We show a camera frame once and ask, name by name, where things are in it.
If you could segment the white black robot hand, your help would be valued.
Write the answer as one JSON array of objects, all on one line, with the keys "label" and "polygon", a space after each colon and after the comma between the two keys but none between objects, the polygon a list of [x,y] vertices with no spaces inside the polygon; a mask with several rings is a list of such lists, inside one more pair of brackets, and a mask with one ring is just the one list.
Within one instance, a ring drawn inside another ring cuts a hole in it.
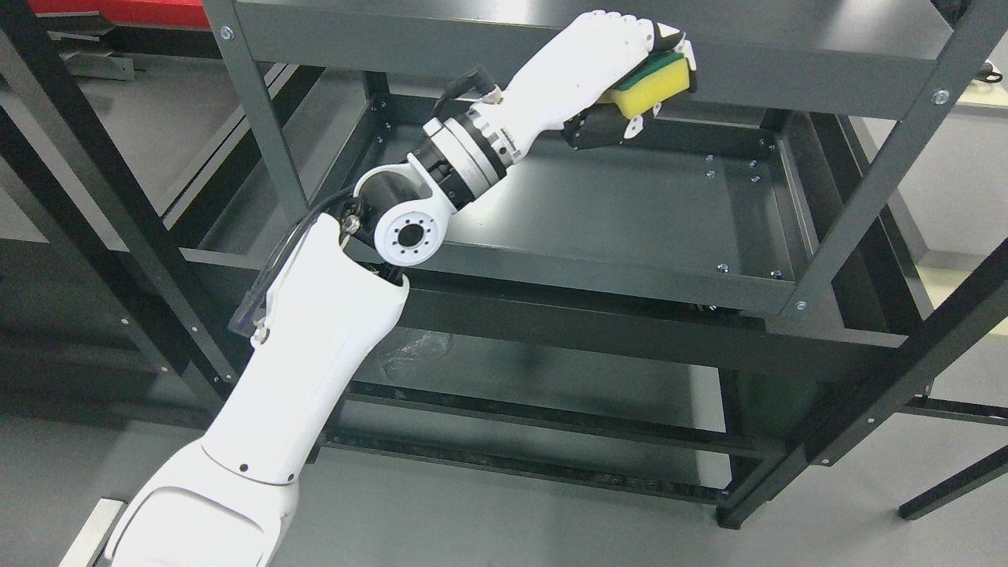
[{"label": "white black robot hand", "polygon": [[595,10],[576,16],[513,76],[496,103],[472,105],[472,122],[511,161],[528,154],[543,132],[564,132],[578,150],[634,139],[658,115],[662,103],[632,119],[611,104],[598,104],[646,56],[677,51],[696,56],[690,40],[673,26],[631,14]]}]

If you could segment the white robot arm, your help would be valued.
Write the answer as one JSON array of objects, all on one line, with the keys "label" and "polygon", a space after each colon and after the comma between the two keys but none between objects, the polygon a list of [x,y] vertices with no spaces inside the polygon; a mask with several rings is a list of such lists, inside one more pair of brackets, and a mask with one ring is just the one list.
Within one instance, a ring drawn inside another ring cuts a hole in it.
[{"label": "white robot arm", "polygon": [[543,127],[506,102],[424,126],[400,164],[367,172],[280,242],[233,328],[252,358],[216,419],[146,482],[111,532],[112,566],[266,566],[299,478],[353,375],[398,323],[402,270],[442,247],[451,216],[523,158]]}]

